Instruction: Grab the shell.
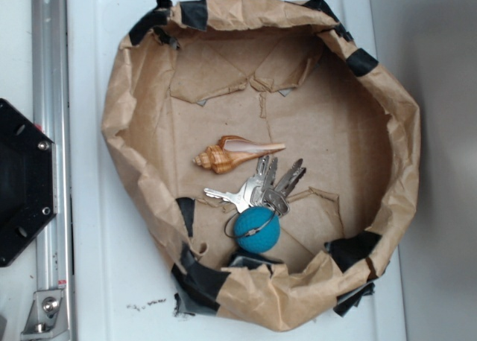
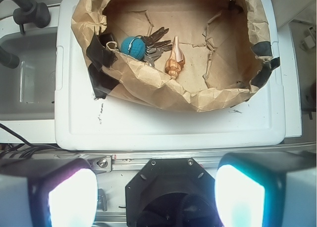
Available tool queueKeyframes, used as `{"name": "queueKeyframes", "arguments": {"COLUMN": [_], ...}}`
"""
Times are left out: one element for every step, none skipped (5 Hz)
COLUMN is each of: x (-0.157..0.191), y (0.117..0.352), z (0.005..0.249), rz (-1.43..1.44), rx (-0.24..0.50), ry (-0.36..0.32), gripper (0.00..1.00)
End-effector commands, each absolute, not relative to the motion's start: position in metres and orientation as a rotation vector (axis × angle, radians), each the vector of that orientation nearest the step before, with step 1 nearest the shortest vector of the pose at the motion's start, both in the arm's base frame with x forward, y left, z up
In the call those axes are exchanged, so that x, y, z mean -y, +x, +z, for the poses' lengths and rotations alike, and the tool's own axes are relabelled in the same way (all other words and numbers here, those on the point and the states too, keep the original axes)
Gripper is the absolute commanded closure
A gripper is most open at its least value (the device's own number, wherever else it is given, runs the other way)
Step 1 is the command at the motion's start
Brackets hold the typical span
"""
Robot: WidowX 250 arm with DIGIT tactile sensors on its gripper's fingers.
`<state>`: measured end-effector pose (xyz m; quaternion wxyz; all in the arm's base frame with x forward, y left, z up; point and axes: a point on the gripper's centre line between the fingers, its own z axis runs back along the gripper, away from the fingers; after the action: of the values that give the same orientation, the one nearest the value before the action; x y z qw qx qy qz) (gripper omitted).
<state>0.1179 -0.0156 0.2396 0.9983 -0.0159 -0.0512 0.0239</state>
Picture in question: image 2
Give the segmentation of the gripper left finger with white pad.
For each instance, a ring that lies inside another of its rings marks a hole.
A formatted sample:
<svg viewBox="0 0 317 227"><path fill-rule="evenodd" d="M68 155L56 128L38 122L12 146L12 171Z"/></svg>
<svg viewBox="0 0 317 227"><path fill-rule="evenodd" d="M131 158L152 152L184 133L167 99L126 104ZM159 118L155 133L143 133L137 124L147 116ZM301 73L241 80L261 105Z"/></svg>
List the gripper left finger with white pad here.
<svg viewBox="0 0 317 227"><path fill-rule="evenodd" d="M2 227L90 227L97 202L97 177L85 159L0 161Z"/></svg>

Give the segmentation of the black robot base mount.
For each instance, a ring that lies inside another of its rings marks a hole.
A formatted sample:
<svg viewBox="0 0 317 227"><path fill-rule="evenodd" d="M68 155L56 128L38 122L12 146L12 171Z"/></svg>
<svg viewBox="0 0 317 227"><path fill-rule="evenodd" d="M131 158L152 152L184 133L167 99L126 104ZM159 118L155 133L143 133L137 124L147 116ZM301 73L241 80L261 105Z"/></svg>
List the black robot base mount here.
<svg viewBox="0 0 317 227"><path fill-rule="evenodd" d="M147 162L125 186L129 227L220 227L215 179L197 162Z"/></svg>

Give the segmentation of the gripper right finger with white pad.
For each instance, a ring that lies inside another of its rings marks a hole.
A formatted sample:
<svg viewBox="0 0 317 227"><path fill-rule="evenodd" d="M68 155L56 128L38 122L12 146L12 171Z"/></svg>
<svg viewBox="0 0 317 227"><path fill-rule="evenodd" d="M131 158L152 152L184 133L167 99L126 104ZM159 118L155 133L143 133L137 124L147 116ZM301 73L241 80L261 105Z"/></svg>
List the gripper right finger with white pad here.
<svg viewBox="0 0 317 227"><path fill-rule="evenodd" d="M317 156L230 152L218 165L215 202L225 227L315 227Z"/></svg>

